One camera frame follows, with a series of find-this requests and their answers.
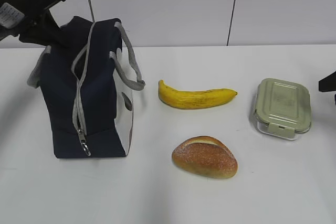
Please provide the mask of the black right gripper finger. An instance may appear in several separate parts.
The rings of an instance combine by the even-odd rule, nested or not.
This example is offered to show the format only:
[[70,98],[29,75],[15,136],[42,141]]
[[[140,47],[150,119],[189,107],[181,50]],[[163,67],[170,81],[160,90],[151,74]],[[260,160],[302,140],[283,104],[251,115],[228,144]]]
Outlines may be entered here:
[[327,77],[319,80],[319,92],[335,92],[336,91],[336,71]]

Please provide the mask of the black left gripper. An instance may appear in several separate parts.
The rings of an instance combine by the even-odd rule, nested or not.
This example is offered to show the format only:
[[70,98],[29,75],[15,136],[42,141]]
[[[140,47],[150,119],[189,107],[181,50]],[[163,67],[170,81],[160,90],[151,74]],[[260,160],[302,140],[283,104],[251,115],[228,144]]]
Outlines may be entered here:
[[13,36],[24,43],[68,48],[69,39],[50,12],[50,8],[64,1],[1,0],[1,40]]

